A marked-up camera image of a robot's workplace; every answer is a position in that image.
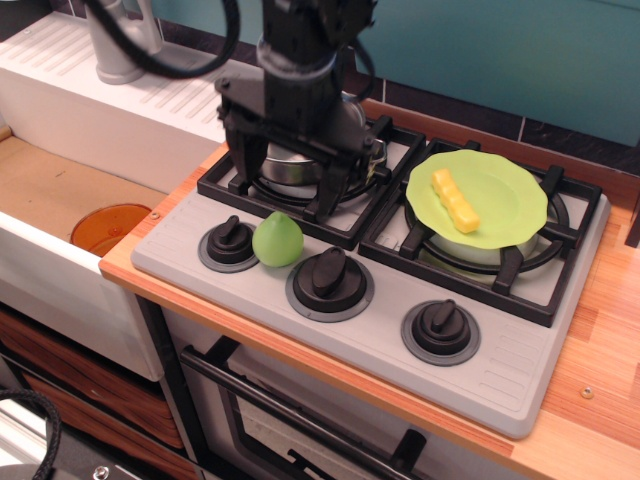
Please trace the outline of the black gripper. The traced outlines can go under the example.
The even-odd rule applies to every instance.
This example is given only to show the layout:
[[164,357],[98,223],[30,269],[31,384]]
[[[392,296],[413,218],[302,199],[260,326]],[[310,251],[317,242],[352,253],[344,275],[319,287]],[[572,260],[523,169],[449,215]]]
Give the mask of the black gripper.
[[375,149],[375,137],[351,119],[342,103],[345,70],[333,67],[311,75],[282,76],[263,69],[253,78],[223,77],[223,122],[238,188],[259,174],[268,145],[328,163],[317,189],[317,216],[331,216],[349,187],[362,178],[362,159]]

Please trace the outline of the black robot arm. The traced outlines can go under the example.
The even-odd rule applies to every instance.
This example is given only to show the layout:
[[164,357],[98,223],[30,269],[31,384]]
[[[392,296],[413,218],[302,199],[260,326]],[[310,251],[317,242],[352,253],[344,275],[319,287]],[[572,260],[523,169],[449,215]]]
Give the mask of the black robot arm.
[[367,98],[343,93],[346,53],[370,59],[358,40],[372,24],[372,1],[265,1],[256,46],[262,75],[219,80],[219,117],[234,166],[252,182],[275,144],[318,162],[312,217],[324,221],[349,183],[365,175],[375,138],[354,109]]

